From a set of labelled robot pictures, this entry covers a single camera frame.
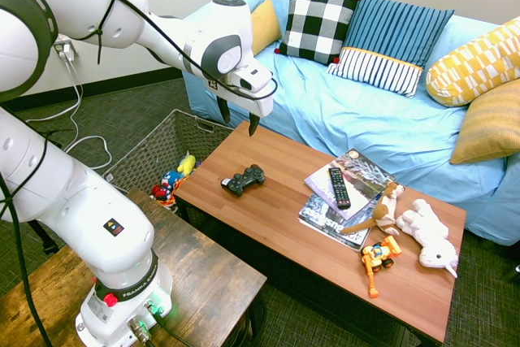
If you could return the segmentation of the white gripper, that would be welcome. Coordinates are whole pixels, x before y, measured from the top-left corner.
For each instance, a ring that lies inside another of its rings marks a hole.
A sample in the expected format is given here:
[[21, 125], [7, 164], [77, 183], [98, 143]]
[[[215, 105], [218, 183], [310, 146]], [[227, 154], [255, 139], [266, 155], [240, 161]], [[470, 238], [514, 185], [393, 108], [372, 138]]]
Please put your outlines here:
[[249, 112], [250, 137], [257, 130], [260, 118], [264, 118], [272, 112], [274, 93], [274, 79], [270, 79], [267, 85], [261, 87], [257, 92], [243, 87], [223, 85], [222, 83], [214, 82], [214, 94], [217, 96], [217, 103], [223, 121], [226, 124], [231, 121], [231, 114], [228, 108], [229, 102], [243, 108]]

